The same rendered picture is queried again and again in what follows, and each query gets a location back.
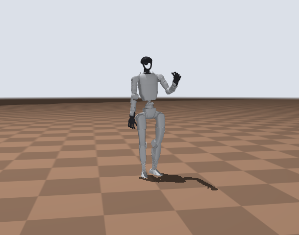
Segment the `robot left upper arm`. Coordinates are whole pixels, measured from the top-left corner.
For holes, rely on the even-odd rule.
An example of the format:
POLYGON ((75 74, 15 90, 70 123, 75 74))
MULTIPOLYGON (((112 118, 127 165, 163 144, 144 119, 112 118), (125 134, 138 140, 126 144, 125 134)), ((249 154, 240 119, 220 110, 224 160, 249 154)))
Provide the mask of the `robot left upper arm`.
POLYGON ((162 85, 162 87, 165 89, 166 94, 171 94, 173 92, 169 91, 169 85, 166 82, 164 76, 162 74, 157 74, 158 77, 158 82, 160 82, 160 84, 162 85))

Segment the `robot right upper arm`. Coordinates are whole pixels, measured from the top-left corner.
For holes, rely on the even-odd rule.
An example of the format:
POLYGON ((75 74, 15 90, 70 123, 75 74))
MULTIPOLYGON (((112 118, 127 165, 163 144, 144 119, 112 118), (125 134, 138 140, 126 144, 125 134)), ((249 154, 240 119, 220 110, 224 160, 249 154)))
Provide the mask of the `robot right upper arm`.
POLYGON ((133 94, 133 99, 137 100, 139 95, 137 94, 137 82, 139 81, 139 75, 132 77, 131 79, 131 92, 133 94))

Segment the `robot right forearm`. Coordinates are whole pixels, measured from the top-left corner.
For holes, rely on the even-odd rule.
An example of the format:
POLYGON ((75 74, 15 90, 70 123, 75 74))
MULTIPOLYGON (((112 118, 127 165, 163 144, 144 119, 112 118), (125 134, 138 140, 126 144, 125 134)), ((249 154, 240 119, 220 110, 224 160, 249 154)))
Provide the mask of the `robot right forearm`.
POLYGON ((131 103, 130 116, 133 116, 134 112, 136 111, 136 103, 137 103, 136 100, 133 100, 133 94, 131 95, 130 103, 131 103))

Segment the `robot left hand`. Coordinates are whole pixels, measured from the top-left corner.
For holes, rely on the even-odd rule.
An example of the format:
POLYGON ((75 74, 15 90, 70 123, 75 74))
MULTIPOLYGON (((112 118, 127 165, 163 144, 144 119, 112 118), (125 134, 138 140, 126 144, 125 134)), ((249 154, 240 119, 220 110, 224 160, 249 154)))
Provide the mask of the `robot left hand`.
POLYGON ((181 78, 181 76, 179 76, 179 74, 176 73, 176 72, 172 73, 172 75, 174 76, 174 80, 173 80, 173 82, 176 83, 176 86, 177 86, 177 85, 178 85, 178 82, 179 82, 179 80, 180 80, 180 78, 181 78), (175 74, 175 75, 174 75, 174 74, 175 74))

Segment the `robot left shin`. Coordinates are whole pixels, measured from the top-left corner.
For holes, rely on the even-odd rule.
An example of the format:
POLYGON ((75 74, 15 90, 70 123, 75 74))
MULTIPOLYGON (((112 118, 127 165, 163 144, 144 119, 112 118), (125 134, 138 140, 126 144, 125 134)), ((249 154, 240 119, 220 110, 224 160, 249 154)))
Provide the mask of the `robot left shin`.
POLYGON ((157 169, 158 160, 160 158, 160 152, 161 152, 161 143, 159 143, 157 148, 151 148, 152 170, 157 169))

